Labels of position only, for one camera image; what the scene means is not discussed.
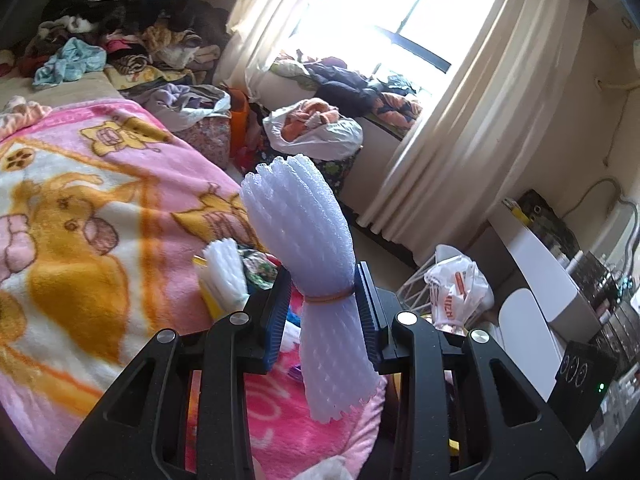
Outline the pink cartoon fleece blanket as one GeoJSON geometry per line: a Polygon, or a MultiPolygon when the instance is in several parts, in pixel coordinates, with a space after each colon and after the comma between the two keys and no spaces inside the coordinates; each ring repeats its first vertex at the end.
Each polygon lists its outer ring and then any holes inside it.
{"type": "Polygon", "coordinates": [[[65,105],[1,137],[1,405],[50,472],[81,419],[163,327],[209,326],[192,259],[256,246],[238,186],[134,102],[65,105]]]}

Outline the floral fabric bag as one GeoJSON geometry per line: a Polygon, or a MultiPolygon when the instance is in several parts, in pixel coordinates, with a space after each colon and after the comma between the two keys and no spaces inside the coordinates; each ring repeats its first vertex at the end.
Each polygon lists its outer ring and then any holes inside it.
{"type": "Polygon", "coordinates": [[[190,128],[177,133],[207,160],[226,169],[230,162],[231,126],[227,117],[205,117],[190,128]]]}

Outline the orange bag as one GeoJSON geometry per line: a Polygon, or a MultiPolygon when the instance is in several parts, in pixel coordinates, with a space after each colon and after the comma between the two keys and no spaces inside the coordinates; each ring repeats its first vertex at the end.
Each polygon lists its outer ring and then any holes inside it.
{"type": "Polygon", "coordinates": [[[245,136],[250,119],[250,103],[245,93],[239,89],[229,88],[231,102],[230,118],[230,155],[234,157],[245,143],[245,136]]]}

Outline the pile of clothes on bed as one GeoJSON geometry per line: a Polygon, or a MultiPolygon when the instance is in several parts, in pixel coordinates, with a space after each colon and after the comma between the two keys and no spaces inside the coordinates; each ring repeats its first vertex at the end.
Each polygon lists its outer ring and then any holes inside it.
{"type": "Polygon", "coordinates": [[[139,77],[148,68],[192,70],[210,81],[230,41],[228,11],[205,0],[48,0],[38,15],[18,0],[3,30],[1,73],[39,87],[107,68],[139,77]]]}

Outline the white desk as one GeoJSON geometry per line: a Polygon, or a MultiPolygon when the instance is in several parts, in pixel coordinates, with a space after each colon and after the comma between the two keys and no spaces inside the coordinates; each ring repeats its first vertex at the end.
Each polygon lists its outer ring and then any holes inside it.
{"type": "Polygon", "coordinates": [[[585,344],[601,327],[590,303],[542,241],[504,205],[488,217],[532,291],[544,319],[564,340],[585,344]]]}

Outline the small white foam net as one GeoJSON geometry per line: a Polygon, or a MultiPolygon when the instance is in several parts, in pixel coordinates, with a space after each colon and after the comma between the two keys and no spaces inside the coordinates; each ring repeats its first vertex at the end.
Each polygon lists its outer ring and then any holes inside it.
{"type": "Polygon", "coordinates": [[[242,311],[250,294],[244,276],[239,247],[233,238],[214,240],[203,249],[205,284],[226,313],[242,311]]]}

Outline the cream window curtain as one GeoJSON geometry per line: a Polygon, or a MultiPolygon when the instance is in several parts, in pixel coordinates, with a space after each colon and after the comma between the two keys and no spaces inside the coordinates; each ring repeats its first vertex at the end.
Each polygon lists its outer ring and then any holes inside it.
{"type": "MultiPolygon", "coordinates": [[[[342,44],[408,0],[235,0],[231,40],[217,77],[256,96],[294,27],[342,44]]],[[[463,245],[510,192],[558,108],[573,67],[588,0],[442,0],[436,18],[463,42],[463,58],[437,103],[424,110],[376,178],[359,221],[424,262],[439,243],[463,245]]]]}

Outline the white plastic bag with clothes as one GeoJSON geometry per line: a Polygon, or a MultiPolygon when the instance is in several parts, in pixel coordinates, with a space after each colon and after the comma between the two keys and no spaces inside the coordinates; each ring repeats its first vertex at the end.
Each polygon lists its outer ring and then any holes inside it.
{"type": "Polygon", "coordinates": [[[278,108],[264,119],[262,126],[275,151],[320,160],[342,160],[355,155],[363,141],[358,122],[319,98],[278,108]]]}

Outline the red white plastic bag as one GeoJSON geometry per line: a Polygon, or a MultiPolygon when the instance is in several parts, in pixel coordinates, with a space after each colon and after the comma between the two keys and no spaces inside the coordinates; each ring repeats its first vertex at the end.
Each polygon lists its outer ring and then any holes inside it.
{"type": "Polygon", "coordinates": [[[495,304],[494,292],[480,267],[452,246],[436,246],[435,263],[423,279],[438,330],[465,335],[471,323],[495,304]]]}

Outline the clothes on window sill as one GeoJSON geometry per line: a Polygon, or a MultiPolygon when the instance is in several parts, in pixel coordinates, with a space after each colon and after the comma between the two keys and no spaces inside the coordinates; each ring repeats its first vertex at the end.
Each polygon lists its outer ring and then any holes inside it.
{"type": "Polygon", "coordinates": [[[314,92],[316,98],[336,106],[347,117],[366,118],[398,138],[422,114],[418,92],[404,76],[364,76],[334,56],[303,63],[300,53],[297,58],[281,53],[270,72],[295,80],[300,88],[314,92]]]}

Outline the dinosaur print laundry basket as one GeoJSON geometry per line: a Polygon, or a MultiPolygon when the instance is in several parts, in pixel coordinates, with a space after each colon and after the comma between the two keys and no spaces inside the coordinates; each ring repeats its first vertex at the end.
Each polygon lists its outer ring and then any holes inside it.
{"type": "Polygon", "coordinates": [[[358,155],[359,151],[356,151],[356,153],[341,160],[312,159],[335,196],[339,196],[342,192],[345,180],[352,171],[358,155]]]}

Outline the white foam fruit net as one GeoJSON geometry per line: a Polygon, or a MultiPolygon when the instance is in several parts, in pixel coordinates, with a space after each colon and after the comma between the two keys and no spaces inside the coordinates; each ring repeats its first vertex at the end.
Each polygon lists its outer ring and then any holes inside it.
{"type": "Polygon", "coordinates": [[[326,424],[367,403],[380,376],[355,295],[352,234],[334,193],[304,155],[260,164],[241,184],[259,240],[303,297],[299,359],[310,416],[326,424]]]}

